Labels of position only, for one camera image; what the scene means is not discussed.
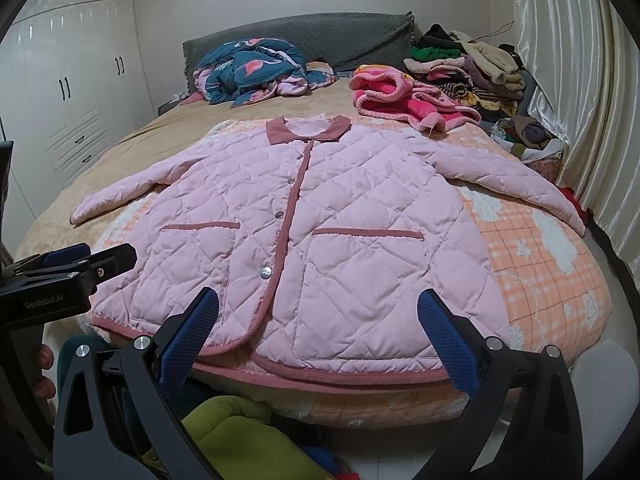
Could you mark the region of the pink quilted jacket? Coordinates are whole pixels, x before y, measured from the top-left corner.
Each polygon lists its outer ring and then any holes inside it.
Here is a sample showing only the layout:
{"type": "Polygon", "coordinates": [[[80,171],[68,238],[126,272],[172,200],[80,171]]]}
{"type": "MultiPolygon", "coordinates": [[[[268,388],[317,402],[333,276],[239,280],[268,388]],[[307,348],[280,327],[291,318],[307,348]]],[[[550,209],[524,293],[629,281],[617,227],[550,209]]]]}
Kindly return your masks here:
{"type": "Polygon", "coordinates": [[[156,194],[128,235],[136,264],[99,287],[93,322],[152,334],[207,287],[220,311],[202,357],[227,376],[245,380],[253,362],[326,386],[440,382],[421,292],[437,292],[486,336],[509,331],[460,181],[584,232],[559,189],[517,160],[344,116],[278,117],[208,136],[76,207],[79,226],[156,194]]]}

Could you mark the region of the bag of clothes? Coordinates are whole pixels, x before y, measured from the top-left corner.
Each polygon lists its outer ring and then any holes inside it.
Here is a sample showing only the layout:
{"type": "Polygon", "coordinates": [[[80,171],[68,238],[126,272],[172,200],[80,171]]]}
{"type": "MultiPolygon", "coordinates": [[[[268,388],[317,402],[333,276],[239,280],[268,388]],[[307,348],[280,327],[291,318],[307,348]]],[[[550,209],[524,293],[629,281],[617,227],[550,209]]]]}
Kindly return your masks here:
{"type": "Polygon", "coordinates": [[[565,143],[533,117],[499,119],[490,128],[490,137],[526,167],[547,180],[558,180],[565,143]]]}

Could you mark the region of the pile of folded clothes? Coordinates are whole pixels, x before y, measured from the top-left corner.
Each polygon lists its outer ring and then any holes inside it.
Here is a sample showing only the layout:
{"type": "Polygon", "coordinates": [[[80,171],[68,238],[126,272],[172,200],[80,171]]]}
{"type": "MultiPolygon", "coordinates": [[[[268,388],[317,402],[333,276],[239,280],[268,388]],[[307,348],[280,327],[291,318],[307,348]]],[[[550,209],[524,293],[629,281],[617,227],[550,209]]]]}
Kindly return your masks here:
{"type": "Polygon", "coordinates": [[[480,113],[485,122],[518,114],[530,84],[520,56],[510,44],[495,47],[464,32],[432,25],[414,40],[406,71],[480,113]]]}

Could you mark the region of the tan bedspread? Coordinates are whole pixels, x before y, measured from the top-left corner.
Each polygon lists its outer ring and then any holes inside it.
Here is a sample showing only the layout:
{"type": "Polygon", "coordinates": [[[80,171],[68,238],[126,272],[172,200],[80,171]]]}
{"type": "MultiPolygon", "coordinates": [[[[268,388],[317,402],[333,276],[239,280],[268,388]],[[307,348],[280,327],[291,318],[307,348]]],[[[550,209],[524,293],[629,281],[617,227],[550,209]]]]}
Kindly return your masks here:
{"type": "Polygon", "coordinates": [[[209,105],[204,101],[178,106],[107,150],[73,184],[64,188],[29,228],[16,256],[21,259],[81,242],[96,244],[122,211],[117,208],[81,226],[72,226],[70,213],[85,197],[188,148],[221,122],[310,117],[322,113],[348,116],[356,124],[367,119],[352,106],[352,92],[346,79],[308,96],[278,96],[235,108],[229,103],[209,105]]]}

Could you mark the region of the green garment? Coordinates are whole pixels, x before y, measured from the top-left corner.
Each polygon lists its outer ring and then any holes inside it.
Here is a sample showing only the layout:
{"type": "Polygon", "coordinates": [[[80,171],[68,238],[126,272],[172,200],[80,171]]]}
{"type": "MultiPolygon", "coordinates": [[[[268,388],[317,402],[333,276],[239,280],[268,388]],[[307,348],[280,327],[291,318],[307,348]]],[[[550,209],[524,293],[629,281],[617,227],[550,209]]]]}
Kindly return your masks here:
{"type": "Polygon", "coordinates": [[[182,420],[186,432],[226,479],[329,479],[331,474],[270,425],[267,405],[215,396],[182,420]]]}

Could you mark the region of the white wardrobe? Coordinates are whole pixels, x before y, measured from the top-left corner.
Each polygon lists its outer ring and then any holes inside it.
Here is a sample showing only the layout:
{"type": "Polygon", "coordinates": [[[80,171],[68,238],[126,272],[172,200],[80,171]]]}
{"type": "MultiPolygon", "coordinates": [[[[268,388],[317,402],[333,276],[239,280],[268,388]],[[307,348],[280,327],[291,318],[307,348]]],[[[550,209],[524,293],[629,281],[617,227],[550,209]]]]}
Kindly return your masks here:
{"type": "Polygon", "coordinates": [[[154,116],[134,0],[26,0],[1,43],[10,255],[64,188],[154,116]]]}

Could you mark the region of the red plastic bag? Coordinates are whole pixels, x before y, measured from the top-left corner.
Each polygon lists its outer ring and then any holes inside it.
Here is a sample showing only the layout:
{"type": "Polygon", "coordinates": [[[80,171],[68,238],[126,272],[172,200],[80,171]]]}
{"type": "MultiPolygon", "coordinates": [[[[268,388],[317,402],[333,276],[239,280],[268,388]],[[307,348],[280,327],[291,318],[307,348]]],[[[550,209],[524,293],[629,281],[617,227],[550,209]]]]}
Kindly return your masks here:
{"type": "Polygon", "coordinates": [[[585,211],[584,208],[582,208],[582,206],[580,206],[580,203],[578,202],[577,198],[574,195],[574,192],[571,188],[559,188],[559,191],[563,194],[563,196],[574,206],[574,208],[576,209],[578,216],[580,218],[580,220],[582,220],[582,223],[585,226],[588,226],[589,224],[589,214],[587,211],[585,211]]]}

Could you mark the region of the blue flamingo duvet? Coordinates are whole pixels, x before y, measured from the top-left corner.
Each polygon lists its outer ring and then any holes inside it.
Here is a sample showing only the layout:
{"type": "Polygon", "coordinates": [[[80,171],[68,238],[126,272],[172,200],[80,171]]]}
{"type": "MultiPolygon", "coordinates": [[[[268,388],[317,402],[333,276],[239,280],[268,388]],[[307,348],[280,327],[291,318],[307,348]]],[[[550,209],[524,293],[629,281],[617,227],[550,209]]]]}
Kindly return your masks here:
{"type": "Polygon", "coordinates": [[[281,38],[228,41],[203,56],[193,71],[197,94],[209,104],[233,107],[303,96],[336,81],[331,66],[312,66],[295,44],[281,38]]]}

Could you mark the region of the hot pink fleece garment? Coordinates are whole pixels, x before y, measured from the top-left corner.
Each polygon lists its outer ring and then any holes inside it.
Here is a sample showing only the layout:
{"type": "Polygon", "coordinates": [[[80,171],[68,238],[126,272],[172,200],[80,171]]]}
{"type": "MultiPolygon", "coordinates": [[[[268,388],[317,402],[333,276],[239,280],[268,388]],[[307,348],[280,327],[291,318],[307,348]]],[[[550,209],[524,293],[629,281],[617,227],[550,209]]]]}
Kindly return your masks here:
{"type": "Polygon", "coordinates": [[[474,108],[392,66],[359,66],[349,88],[360,115],[404,122],[420,133],[448,133],[466,124],[480,124],[480,113],[474,108]]]}

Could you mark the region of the dark grey headboard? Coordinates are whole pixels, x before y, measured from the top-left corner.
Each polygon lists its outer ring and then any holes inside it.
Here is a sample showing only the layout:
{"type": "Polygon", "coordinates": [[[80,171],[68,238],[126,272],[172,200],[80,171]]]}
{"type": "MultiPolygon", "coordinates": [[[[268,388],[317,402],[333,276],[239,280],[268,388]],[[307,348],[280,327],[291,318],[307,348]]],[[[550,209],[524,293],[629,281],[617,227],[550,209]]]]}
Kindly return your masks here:
{"type": "Polygon", "coordinates": [[[209,51],[227,41],[254,37],[291,41],[306,61],[322,60],[338,72],[351,72],[362,64],[401,68],[410,53],[414,26],[412,12],[340,12],[274,18],[214,32],[182,44],[186,88],[195,90],[195,66],[209,51]]]}

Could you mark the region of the cream satin curtain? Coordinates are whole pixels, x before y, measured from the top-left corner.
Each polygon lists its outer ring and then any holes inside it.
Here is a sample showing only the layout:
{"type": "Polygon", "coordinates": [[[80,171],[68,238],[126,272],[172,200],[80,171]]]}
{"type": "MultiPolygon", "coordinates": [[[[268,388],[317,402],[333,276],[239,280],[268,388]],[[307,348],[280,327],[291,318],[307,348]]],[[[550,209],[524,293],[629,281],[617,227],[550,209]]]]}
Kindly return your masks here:
{"type": "Polygon", "coordinates": [[[639,48],[610,0],[515,0],[529,109],[567,145],[560,182],[639,271],[639,48]]]}

